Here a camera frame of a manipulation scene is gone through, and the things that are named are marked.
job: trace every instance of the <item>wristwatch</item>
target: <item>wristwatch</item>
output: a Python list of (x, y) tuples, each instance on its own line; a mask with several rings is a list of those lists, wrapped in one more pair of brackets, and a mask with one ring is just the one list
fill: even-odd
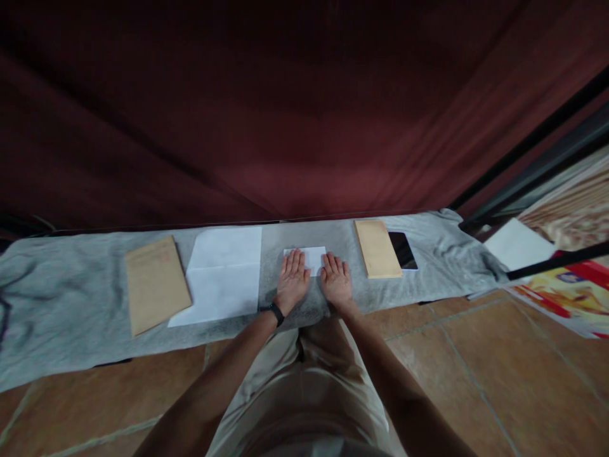
[(272, 311), (277, 318), (277, 327), (279, 327), (285, 319), (284, 315), (281, 313), (281, 309), (279, 309), (279, 307), (273, 302), (271, 302), (271, 304), (267, 307), (260, 307), (260, 311)]

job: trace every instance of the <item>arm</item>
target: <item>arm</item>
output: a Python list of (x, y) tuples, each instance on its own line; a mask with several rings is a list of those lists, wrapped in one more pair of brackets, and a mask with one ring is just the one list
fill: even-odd
[[(273, 300), (284, 316), (305, 295), (310, 275), (310, 270), (305, 270), (304, 253), (296, 249), (289, 257), (284, 257), (277, 296)], [(259, 314), (169, 408), (135, 455), (205, 455), (220, 419), (276, 327), (277, 318), (273, 313)]]
[(351, 295), (349, 265), (341, 263), (332, 253), (324, 255), (324, 264), (321, 271), (324, 295), (351, 331), (406, 453), (409, 456), (475, 456), (359, 311)]

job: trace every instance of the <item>tiled floor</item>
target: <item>tiled floor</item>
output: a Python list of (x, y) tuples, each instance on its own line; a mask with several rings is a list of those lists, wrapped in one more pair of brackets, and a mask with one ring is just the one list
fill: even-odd
[[(609, 455), (609, 341), (584, 340), (502, 291), (369, 319), (480, 456)], [(0, 394), (0, 456), (131, 456), (226, 344)]]

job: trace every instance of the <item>left hand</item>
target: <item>left hand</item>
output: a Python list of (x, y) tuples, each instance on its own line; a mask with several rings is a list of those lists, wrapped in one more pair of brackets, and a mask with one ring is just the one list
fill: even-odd
[(303, 299), (309, 288), (311, 270), (305, 270), (305, 253), (294, 249), (285, 256), (277, 285), (277, 296), (273, 300), (284, 316)]

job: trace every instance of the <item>hand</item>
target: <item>hand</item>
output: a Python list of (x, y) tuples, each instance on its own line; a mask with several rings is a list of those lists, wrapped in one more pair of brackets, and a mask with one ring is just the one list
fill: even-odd
[(277, 285), (277, 296), (273, 302), (284, 316), (303, 299), (309, 288), (311, 270), (305, 270), (305, 253), (294, 249), (289, 256), (284, 256), (281, 263), (281, 275)]
[(341, 258), (334, 257), (332, 253), (324, 254), (323, 259), (322, 291), (326, 299), (340, 314), (357, 311), (357, 305), (351, 295), (349, 265), (346, 262), (341, 263)]

